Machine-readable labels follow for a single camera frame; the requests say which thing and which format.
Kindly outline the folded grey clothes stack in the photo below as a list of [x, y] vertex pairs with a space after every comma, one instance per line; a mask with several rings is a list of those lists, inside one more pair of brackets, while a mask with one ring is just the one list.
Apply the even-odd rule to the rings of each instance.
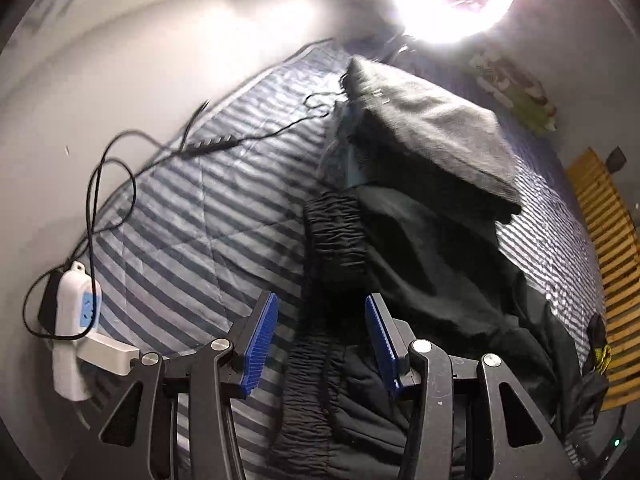
[[334, 188], [377, 183], [503, 224], [522, 210], [497, 116], [400, 68], [353, 56], [321, 157]]

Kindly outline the black and yellow garment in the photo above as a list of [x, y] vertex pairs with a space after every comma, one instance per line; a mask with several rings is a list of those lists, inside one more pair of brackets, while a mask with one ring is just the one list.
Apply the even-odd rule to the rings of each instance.
[[601, 315], [594, 314], [586, 330], [589, 352], [582, 372], [597, 372], [605, 375], [612, 361], [612, 350], [606, 339], [606, 329]]

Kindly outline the dark ceramic pot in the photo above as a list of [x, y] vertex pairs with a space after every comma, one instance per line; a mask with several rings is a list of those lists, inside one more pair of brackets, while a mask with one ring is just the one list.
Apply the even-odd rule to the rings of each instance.
[[614, 150], [608, 154], [608, 157], [605, 159], [605, 168], [608, 170], [610, 174], [616, 174], [624, 168], [626, 165], [627, 159], [623, 150], [616, 146]]

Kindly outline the striped bed quilt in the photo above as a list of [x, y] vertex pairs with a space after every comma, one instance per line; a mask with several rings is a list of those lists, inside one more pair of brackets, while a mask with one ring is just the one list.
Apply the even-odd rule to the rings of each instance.
[[[251, 479], [285, 475], [268, 456], [298, 315], [303, 206], [323, 188], [318, 167], [338, 81], [352, 56], [377, 53], [372, 41], [306, 47], [195, 126], [195, 140], [231, 134], [239, 146], [161, 162], [101, 212], [94, 258], [103, 289], [100, 329], [108, 336], [163, 356], [186, 353], [227, 333], [262, 290], [280, 297], [262, 381], [233, 405]], [[522, 212], [498, 227], [500, 249], [548, 299], [584, 358], [587, 326], [604, 309], [603, 292], [576, 197], [551, 145], [454, 68], [416, 52], [398, 63], [497, 115], [518, 159], [523, 200]]]

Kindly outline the black pants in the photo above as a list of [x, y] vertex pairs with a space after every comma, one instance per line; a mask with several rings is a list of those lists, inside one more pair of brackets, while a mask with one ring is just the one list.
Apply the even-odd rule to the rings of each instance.
[[366, 300], [445, 351], [501, 356], [560, 437], [608, 383], [582, 374], [572, 336], [499, 250], [494, 222], [467, 226], [392, 188], [328, 193], [304, 211], [305, 276], [269, 459], [295, 479], [393, 479], [410, 406], [374, 362]]

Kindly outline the wooden slatted headboard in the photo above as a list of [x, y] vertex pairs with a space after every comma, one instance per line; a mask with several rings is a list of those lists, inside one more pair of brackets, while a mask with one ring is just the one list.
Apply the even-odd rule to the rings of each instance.
[[639, 237], [599, 155], [587, 148], [566, 170], [596, 251], [604, 292], [610, 388], [602, 408], [639, 399]]

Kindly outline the white power strip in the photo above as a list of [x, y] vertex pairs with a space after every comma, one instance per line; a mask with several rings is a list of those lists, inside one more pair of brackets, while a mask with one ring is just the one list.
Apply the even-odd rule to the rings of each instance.
[[84, 402], [92, 397], [84, 364], [125, 376], [140, 356], [138, 348], [99, 332], [101, 307], [101, 286], [81, 262], [51, 273], [38, 322], [52, 341], [54, 390], [66, 400]]

